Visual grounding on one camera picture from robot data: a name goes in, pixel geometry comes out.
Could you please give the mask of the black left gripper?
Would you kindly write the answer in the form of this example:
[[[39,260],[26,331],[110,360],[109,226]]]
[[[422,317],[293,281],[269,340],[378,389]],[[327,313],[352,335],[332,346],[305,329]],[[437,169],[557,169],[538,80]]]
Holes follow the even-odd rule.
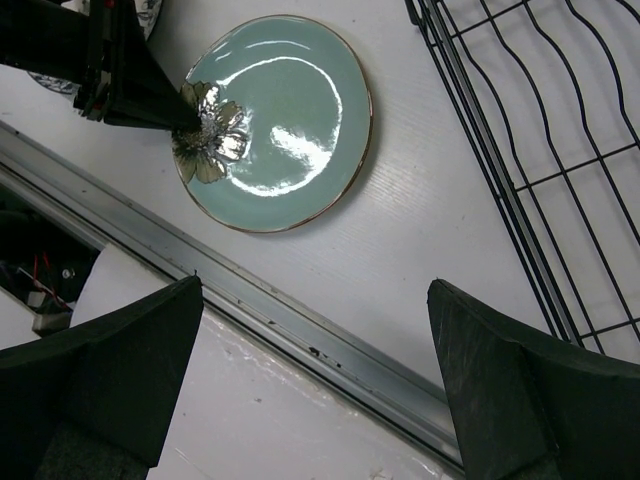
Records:
[[[73,106],[114,126],[196,130],[200,117],[151,54],[133,1],[1,3],[1,63],[79,83]]]

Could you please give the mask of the light teal flower plate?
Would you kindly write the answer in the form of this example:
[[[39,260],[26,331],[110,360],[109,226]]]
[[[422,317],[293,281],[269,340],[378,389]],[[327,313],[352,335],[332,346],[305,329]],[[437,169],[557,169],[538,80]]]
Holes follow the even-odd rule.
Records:
[[[357,178],[373,100],[351,46],[325,25],[270,15],[224,35],[190,69],[182,96],[199,132],[174,132],[172,153],[191,199],[238,231],[303,225]]]

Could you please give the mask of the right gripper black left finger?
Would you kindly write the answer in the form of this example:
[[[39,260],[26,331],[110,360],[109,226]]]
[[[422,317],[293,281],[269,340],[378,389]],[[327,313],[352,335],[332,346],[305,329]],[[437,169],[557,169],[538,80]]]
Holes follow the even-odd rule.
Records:
[[[159,463],[203,313],[189,276],[1,352],[4,479],[144,479]]]

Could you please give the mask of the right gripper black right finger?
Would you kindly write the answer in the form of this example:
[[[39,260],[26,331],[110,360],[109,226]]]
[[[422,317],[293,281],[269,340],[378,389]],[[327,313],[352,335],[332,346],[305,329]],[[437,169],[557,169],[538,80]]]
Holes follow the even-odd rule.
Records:
[[[432,336],[469,479],[636,479],[639,367],[558,340],[445,280]]]

